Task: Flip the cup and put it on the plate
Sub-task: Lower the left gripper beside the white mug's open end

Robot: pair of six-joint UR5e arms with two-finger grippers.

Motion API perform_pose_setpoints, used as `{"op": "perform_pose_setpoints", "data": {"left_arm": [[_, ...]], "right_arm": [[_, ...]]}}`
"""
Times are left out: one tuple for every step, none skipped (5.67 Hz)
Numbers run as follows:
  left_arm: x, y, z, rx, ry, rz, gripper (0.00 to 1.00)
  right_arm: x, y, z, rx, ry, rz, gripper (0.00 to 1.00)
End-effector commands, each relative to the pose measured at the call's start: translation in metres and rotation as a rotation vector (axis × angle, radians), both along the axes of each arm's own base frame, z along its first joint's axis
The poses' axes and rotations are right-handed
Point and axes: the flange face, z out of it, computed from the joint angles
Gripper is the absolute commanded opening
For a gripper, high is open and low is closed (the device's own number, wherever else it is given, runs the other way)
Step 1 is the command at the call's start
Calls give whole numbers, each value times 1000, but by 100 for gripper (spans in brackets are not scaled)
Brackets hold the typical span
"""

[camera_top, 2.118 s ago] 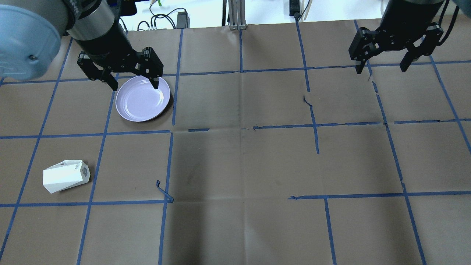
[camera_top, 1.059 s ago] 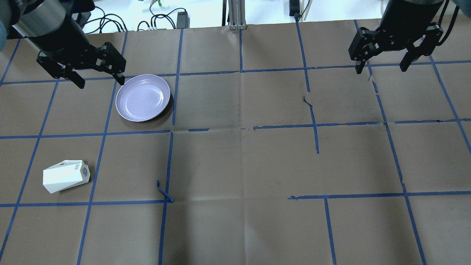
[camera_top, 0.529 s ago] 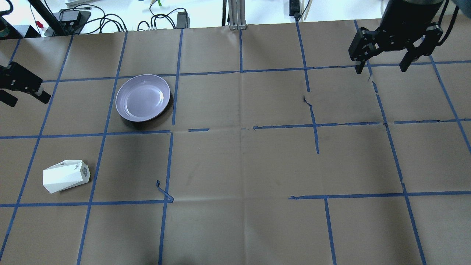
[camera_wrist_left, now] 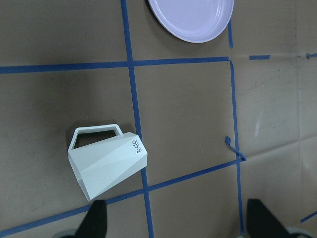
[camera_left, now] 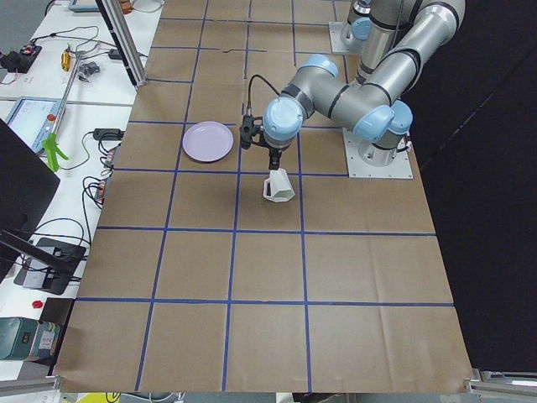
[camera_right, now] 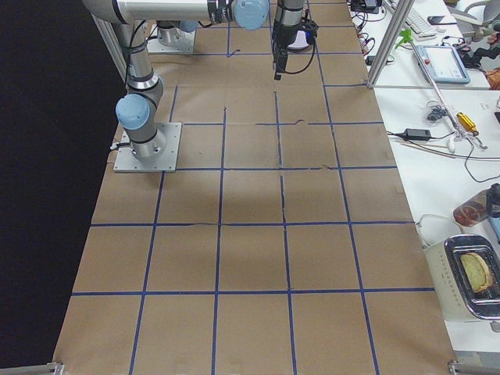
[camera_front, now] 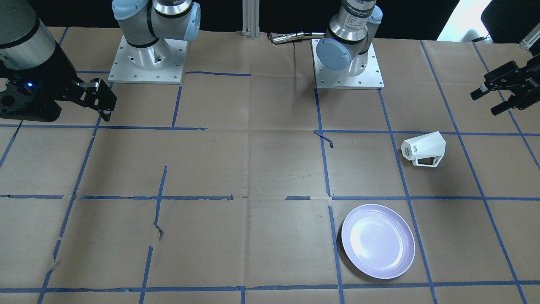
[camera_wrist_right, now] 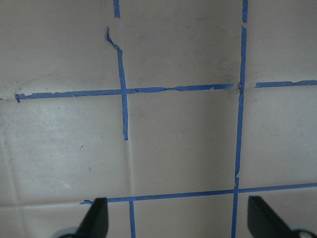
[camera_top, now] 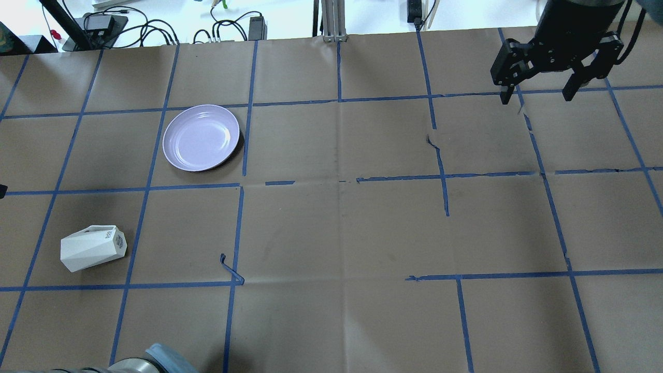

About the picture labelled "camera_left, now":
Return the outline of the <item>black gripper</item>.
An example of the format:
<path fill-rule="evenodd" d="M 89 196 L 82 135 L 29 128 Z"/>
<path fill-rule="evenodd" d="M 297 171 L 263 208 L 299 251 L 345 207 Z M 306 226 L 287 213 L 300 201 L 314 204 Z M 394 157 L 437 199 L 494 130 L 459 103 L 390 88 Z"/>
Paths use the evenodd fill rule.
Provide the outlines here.
<path fill-rule="evenodd" d="M 282 154 L 290 146 L 290 144 L 274 146 L 268 142 L 265 142 L 265 146 L 268 149 L 268 155 L 269 155 L 268 169 L 269 170 L 279 169 Z"/>

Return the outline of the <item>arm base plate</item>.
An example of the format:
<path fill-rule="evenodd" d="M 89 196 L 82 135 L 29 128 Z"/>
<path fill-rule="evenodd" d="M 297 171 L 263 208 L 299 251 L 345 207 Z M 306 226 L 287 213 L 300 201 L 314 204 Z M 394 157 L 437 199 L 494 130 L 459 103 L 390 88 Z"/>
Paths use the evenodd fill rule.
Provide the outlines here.
<path fill-rule="evenodd" d="M 363 43 L 352 33 L 352 26 L 347 22 L 330 22 L 328 31 L 333 55 L 360 55 Z"/>
<path fill-rule="evenodd" d="M 347 129 L 342 130 L 347 172 L 351 179 L 400 179 L 412 180 L 413 172 L 409 162 L 408 137 L 388 131 L 383 141 L 392 145 L 397 139 L 399 143 L 393 149 L 379 148 L 366 139 L 354 135 Z"/>

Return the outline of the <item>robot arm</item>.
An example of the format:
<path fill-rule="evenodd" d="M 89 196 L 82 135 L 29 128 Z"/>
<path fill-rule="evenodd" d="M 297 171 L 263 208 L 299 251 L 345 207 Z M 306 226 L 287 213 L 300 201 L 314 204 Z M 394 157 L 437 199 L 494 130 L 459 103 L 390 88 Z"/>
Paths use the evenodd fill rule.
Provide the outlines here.
<path fill-rule="evenodd" d="M 372 27 L 370 7 L 370 0 L 351 1 L 347 23 L 341 32 L 341 41 L 347 54 L 360 55 L 363 52 Z"/>
<path fill-rule="evenodd" d="M 282 151 L 313 113 L 377 143 L 394 120 L 394 102 L 456 34 L 465 9 L 463 1 L 372 1 L 372 25 L 355 83 L 340 81 L 326 56 L 312 55 L 266 107 L 262 127 L 270 169 L 279 168 Z"/>

